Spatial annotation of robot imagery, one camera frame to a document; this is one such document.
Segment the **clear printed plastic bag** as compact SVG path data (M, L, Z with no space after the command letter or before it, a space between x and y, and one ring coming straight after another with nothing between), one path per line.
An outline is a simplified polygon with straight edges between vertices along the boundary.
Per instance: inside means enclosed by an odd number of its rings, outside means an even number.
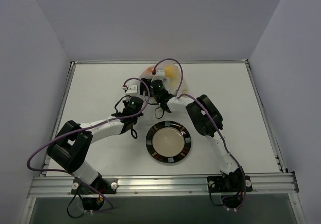
M164 88L176 96L188 93L188 87L182 79L180 66L175 60L161 60L160 64L147 68L140 78L144 78L148 82L159 79L163 82Z

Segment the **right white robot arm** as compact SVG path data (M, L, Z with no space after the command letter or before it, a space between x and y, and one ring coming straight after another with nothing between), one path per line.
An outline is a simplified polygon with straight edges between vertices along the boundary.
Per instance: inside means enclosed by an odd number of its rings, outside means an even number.
M140 87L140 93L150 93L162 112L188 114L196 131L204 136L214 149L220 172L225 175L224 187L228 190L236 189L241 181L245 180L245 173L227 148L226 140L221 133L223 117L211 100L204 94L197 98L186 93L175 96L165 89L161 79L143 78L142 82L146 86Z

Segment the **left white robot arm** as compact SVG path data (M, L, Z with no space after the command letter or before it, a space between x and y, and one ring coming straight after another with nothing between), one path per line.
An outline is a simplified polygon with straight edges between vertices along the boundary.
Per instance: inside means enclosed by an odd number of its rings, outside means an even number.
M83 181L83 188L89 193L97 193L103 182L101 174L85 161L90 145L132 130L142 115L144 101L140 97L128 95L123 103L123 111L103 120L82 124L73 120L65 122L47 148L47 155L64 171Z

